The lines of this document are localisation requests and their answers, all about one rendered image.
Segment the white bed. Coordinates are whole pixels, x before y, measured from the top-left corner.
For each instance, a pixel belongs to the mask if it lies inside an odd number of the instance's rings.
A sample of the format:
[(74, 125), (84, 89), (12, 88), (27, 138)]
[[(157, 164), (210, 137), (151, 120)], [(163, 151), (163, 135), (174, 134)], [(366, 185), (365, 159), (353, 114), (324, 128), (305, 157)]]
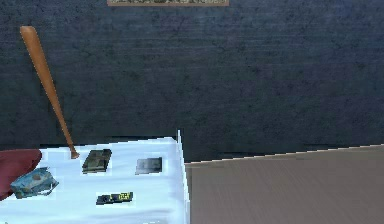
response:
[[(82, 172), (91, 150), (110, 149), (105, 172)], [(0, 224), (190, 224), (190, 200), (179, 137), (42, 149), (39, 165), (59, 185), (48, 196), (0, 202)], [(159, 173), (136, 175), (138, 159), (162, 158)], [(130, 202), (97, 205), (100, 195), (132, 192)]]

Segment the dark green book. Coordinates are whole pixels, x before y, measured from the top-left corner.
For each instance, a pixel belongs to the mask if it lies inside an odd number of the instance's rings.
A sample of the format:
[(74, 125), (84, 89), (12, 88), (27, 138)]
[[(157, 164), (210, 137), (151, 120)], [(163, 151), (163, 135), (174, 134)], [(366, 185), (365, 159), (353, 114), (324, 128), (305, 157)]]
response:
[(91, 150), (82, 165), (82, 172), (84, 174), (105, 172), (111, 155), (110, 149)]

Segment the black remote control yellow buttons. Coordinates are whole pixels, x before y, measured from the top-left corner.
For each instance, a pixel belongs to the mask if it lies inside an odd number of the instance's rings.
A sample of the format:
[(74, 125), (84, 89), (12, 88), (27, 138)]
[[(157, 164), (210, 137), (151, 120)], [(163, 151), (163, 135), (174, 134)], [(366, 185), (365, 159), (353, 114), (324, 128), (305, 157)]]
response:
[(98, 196), (96, 200), (96, 204), (105, 205), (105, 204), (123, 203), (123, 202), (130, 202), (132, 199), (133, 199), (132, 192), (107, 194), (107, 195)]

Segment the wooden baseball bat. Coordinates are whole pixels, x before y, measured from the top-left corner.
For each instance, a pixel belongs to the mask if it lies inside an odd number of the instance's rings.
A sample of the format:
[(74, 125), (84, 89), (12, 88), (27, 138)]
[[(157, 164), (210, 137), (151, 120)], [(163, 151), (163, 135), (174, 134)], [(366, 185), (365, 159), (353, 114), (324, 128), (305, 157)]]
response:
[(40, 79), (40, 82), (46, 92), (46, 95), (53, 107), (55, 115), (63, 131), (64, 137), (66, 139), (66, 142), (70, 150), (70, 156), (72, 159), (77, 159), (79, 157), (79, 153), (76, 151), (74, 147), (74, 143), (72, 141), (70, 132), (67, 128), (67, 125), (62, 113), (62, 109), (60, 106), (60, 102), (57, 96), (56, 88), (53, 83), (50, 69), (48, 67), (48, 63), (46, 61), (46, 57), (45, 57), (39, 36), (37, 34), (37, 31), (33, 26), (21, 26), (20, 34), (27, 48), (27, 51), (30, 55), (30, 58), (37, 72), (37, 75)]

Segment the blue grey book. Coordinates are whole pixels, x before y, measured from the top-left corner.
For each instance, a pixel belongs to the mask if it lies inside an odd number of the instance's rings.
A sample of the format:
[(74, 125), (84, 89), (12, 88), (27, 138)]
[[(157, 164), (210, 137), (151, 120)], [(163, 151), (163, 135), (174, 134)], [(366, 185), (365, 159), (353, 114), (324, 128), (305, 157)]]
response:
[(17, 199), (33, 196), (48, 196), (59, 185), (49, 172), (48, 167), (36, 168), (18, 177), (10, 184)]

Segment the dark red pillow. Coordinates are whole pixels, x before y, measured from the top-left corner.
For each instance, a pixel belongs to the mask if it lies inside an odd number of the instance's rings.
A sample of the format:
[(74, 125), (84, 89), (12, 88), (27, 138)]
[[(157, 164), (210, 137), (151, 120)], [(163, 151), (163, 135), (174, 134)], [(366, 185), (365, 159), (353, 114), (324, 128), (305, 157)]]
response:
[(42, 158), (39, 149), (14, 149), (0, 151), (0, 201), (13, 191), (10, 184), (18, 177), (31, 172)]

